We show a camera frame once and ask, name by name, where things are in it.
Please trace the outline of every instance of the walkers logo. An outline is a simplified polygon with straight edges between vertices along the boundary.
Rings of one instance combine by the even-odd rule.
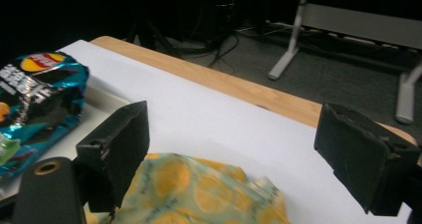
[[[35,54],[23,59],[21,62],[21,68],[27,72],[41,72],[59,65],[65,59],[65,56],[59,54]]]

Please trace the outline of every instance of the gray carpet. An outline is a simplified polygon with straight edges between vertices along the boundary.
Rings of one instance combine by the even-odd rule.
[[[271,81],[267,73],[287,49],[290,35],[289,29],[261,36],[253,30],[239,30],[225,40],[221,53],[236,43],[237,46],[212,69],[320,104],[328,102],[349,107],[375,121],[400,128],[422,143],[420,82],[416,86],[414,123],[405,125],[394,119],[399,74],[410,70],[420,59],[419,55],[304,31],[300,38],[301,50],[282,76]],[[195,44],[177,43],[175,46]],[[215,54],[198,56],[183,56],[183,59],[208,66],[215,58]]]

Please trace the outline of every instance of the white tray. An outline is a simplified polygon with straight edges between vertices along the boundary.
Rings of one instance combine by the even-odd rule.
[[[114,111],[129,104],[128,101],[90,86],[87,86],[85,101],[81,123],[51,147],[39,160],[56,156],[74,159],[77,156],[76,144]],[[0,189],[0,201],[18,192],[20,179],[19,176]]]

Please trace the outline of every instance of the blue chip bag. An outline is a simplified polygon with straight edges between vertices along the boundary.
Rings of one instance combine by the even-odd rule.
[[[80,122],[89,69],[39,53],[0,68],[0,187]]]

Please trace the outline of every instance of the yellow and green fabric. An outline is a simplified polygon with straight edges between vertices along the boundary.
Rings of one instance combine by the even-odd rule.
[[[107,214],[86,210],[89,224]],[[175,153],[149,154],[112,223],[288,224],[282,193],[268,178],[247,179],[240,167]]]

